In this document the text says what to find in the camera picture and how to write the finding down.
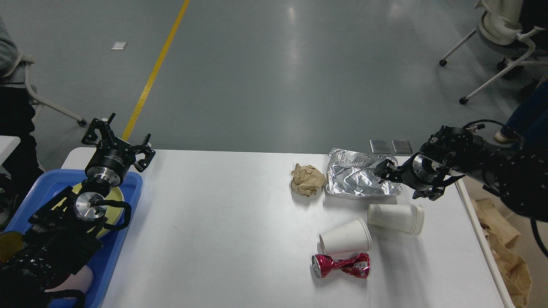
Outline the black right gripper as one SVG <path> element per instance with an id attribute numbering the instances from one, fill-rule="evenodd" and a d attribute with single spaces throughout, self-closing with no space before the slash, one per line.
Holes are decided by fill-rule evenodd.
<path id="1" fill-rule="evenodd" d="M 440 163 L 421 154 L 414 154 L 402 165 L 390 159 L 382 160 L 375 167 L 375 176 L 382 181 L 405 184 L 414 190 L 412 198 L 436 201 L 445 192 L 447 169 Z"/>

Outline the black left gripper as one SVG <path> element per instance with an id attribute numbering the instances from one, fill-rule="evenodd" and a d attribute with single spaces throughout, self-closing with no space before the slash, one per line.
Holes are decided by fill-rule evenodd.
<path id="1" fill-rule="evenodd" d="M 128 149 L 114 149 L 116 135 L 111 128 L 111 122 L 115 116 L 116 113 L 112 113 L 108 118 L 94 118 L 81 139 L 82 144 L 98 148 L 84 168 L 85 189 L 118 187 L 123 183 L 131 165 L 139 173 L 143 173 L 150 166 L 156 154 L 149 143 L 152 134 L 147 134 L 141 144 L 131 146 L 131 152 Z M 143 158 L 137 160 L 137 155 L 140 154 L 143 154 Z"/>

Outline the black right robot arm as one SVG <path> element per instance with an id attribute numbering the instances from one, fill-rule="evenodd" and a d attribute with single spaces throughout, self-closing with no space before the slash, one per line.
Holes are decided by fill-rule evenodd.
<path id="1" fill-rule="evenodd" d="M 491 144 L 476 134 L 486 123 L 480 119 L 462 127 L 443 125 L 402 165 L 385 159 L 373 173 L 380 183 L 403 184 L 414 191 L 414 199 L 431 201 L 444 195 L 446 187 L 470 177 L 511 212 L 529 219 L 537 246 L 547 254 L 537 226 L 547 222 L 547 149 L 525 147 L 520 135 L 516 148 Z"/>

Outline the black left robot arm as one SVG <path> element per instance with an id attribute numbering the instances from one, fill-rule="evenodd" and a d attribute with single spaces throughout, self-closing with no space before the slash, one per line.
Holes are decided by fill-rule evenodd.
<path id="1" fill-rule="evenodd" d="M 81 140 L 95 152 L 84 168 L 82 187 L 65 187 L 28 219 L 22 248 L 1 264 L 3 308 L 47 308 L 55 299 L 73 297 L 75 308 L 85 305 L 77 289 L 48 292 L 56 278 L 76 274 L 103 247 L 102 230 L 121 231 L 131 223 L 132 208 L 126 201 L 107 199 L 124 182 L 131 166 L 138 172 L 149 167 L 156 152 L 147 134 L 132 145 L 111 129 L 115 117 L 95 118 Z"/>

